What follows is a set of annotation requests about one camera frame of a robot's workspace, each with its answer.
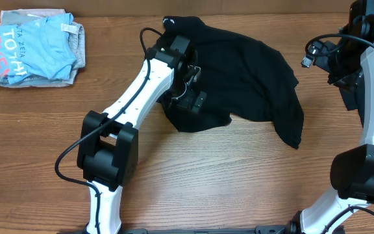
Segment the light blue printed t-shirt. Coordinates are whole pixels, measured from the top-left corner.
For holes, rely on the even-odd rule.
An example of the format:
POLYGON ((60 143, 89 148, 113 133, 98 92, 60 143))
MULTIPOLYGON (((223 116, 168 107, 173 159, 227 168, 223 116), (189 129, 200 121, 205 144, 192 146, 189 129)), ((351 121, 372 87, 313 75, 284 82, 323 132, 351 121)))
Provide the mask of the light blue printed t-shirt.
POLYGON ((0 79, 13 85, 32 75, 66 80, 77 61, 69 47, 70 13, 0 26, 0 79))

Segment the white pink folded shirt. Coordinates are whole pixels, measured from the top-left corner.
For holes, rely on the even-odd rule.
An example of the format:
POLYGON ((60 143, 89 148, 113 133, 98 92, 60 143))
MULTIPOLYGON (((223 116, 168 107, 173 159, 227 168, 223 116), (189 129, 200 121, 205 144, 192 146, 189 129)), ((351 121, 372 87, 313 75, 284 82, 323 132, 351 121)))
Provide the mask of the white pink folded shirt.
MULTIPOLYGON (((37 8, 37 9, 17 9, 17 10, 2 10, 0 13, 0 25, 16 24, 21 25, 22 23, 38 20, 40 18, 56 16, 59 14, 65 14, 64 9, 50 9, 50 8, 37 8)), ((61 79, 48 79, 39 75, 31 75, 24 81, 20 81, 15 84, 9 84, 7 80, 0 78, 0 86, 9 88, 25 88, 25 87, 64 87, 69 86, 74 81, 75 71, 72 72, 73 77, 67 78, 66 80, 61 79)))

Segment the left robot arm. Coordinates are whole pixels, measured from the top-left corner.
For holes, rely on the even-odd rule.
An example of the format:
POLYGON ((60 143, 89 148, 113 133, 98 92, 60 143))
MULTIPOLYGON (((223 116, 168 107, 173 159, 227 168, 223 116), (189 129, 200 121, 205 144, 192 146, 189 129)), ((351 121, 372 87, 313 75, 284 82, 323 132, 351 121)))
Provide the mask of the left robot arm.
POLYGON ((146 51, 139 74, 122 96, 102 113, 85 116, 77 157, 90 186, 85 233, 119 233, 121 193, 138 164, 139 129, 153 105, 199 112, 206 94, 192 90, 201 73, 197 61, 190 39, 161 40, 146 51))

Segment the black t-shirt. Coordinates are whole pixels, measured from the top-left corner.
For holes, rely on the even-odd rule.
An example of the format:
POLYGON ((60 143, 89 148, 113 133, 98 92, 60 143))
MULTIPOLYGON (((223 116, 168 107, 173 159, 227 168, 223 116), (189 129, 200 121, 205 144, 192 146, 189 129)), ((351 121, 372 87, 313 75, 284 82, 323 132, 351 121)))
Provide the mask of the black t-shirt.
POLYGON ((198 114, 163 105, 167 119, 180 132, 194 133, 229 125, 231 114, 254 122, 272 122, 283 142, 297 149, 304 113, 293 70, 281 53, 265 43, 206 25, 195 16, 166 16, 161 41, 177 35, 191 40, 198 52, 196 94, 206 93, 198 114))

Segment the black shirt pile at right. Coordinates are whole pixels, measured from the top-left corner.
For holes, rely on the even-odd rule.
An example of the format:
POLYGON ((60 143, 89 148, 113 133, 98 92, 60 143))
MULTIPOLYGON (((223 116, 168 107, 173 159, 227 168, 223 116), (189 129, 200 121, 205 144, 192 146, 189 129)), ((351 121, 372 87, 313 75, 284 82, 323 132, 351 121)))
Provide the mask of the black shirt pile at right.
POLYGON ((365 87, 364 85, 358 85, 354 92, 346 92, 340 89, 345 107, 348 111, 357 110, 360 117, 360 123, 364 126, 365 116, 365 87))

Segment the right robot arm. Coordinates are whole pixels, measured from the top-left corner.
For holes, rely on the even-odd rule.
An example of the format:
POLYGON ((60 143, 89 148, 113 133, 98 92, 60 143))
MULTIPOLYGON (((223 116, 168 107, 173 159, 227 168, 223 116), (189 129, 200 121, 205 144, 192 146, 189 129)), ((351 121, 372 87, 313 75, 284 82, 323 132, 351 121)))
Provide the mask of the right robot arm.
POLYGON ((299 211, 281 233, 343 233, 342 224, 357 211, 374 216, 374 1, 354 1, 349 22, 332 34, 311 39, 301 65, 315 65, 329 75, 328 83, 355 91, 364 82, 363 133, 360 145, 335 156, 330 187, 310 207, 299 211))

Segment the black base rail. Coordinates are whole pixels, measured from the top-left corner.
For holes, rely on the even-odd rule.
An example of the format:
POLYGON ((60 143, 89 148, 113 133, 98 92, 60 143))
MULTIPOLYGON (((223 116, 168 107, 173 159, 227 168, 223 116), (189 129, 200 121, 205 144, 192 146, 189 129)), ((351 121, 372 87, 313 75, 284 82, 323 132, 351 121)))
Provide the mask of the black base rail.
POLYGON ((121 234, 283 234, 285 226, 257 226, 254 228, 234 229, 176 229, 176 230, 146 230, 127 229, 118 231, 121 234))

